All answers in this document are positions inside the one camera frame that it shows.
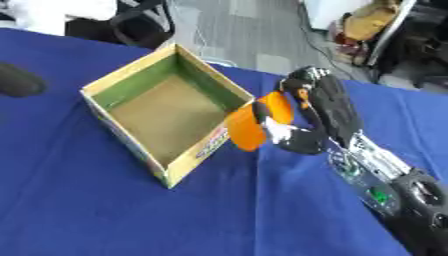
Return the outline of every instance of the printed label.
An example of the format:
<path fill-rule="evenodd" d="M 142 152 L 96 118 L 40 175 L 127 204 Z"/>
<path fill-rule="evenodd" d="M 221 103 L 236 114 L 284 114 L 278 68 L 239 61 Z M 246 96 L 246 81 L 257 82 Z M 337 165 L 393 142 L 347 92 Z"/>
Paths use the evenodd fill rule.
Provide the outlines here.
<path fill-rule="evenodd" d="M 207 144 L 205 144 L 204 148 L 196 155 L 196 158 L 209 155 L 215 151 L 227 138 L 228 132 L 226 127 L 217 129 L 212 138 L 207 142 Z"/>

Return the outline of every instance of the box bottom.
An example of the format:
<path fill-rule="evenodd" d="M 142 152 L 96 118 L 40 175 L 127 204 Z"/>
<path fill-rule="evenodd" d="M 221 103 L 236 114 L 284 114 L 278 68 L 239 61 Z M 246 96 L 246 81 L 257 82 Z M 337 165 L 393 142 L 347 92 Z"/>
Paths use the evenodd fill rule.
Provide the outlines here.
<path fill-rule="evenodd" d="M 110 113 L 164 167 L 226 117 L 223 109 L 177 74 Z"/>

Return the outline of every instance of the brown bag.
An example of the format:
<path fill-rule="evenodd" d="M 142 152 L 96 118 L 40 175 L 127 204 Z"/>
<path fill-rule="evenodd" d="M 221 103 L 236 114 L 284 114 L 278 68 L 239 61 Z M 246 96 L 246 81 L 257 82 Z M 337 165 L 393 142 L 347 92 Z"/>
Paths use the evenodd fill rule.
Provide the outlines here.
<path fill-rule="evenodd" d="M 397 13 L 396 0 L 375 0 L 345 20 L 344 34 L 358 41 L 369 40 L 383 30 Z"/>

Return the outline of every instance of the white object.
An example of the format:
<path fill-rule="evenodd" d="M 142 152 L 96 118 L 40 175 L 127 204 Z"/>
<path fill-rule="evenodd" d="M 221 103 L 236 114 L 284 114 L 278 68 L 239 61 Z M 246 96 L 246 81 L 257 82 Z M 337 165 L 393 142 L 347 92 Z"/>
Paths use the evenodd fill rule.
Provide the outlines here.
<path fill-rule="evenodd" d="M 345 13 L 353 12 L 372 0 L 302 0 L 313 29 L 327 30 L 330 24 Z"/>
<path fill-rule="evenodd" d="M 70 17 L 107 20 L 116 11 L 116 0 L 9 0 L 5 10 L 18 29 L 61 36 Z"/>

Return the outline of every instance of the table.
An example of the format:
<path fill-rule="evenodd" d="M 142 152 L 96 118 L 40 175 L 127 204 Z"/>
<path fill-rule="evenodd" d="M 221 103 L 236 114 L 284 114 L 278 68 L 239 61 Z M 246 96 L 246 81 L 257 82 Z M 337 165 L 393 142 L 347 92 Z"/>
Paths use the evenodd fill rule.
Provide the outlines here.
<path fill-rule="evenodd" d="M 328 166 L 230 142 L 173 190 L 89 112 L 78 90 L 147 50 L 0 30 L 0 61 L 41 96 L 0 99 L 1 255 L 408 255 Z M 260 96 L 278 76 L 216 66 Z M 448 181 L 448 98 L 346 81 L 379 145 Z"/>

